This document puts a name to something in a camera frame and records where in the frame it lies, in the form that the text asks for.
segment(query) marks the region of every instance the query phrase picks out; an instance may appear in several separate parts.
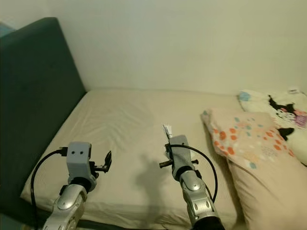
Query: pillow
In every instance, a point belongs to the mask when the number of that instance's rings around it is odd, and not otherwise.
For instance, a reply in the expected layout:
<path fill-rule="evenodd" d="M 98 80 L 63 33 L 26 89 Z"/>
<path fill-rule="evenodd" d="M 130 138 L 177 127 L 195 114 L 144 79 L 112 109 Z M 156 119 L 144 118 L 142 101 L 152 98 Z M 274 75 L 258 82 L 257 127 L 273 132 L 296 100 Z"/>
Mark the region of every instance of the pillow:
<path fill-rule="evenodd" d="M 307 168 L 267 113 L 209 109 L 201 116 L 227 158 L 249 230 L 307 229 Z"/>
<path fill-rule="evenodd" d="M 269 113 L 295 156 L 307 165 L 307 96 L 244 90 L 239 101 L 247 112 Z"/>

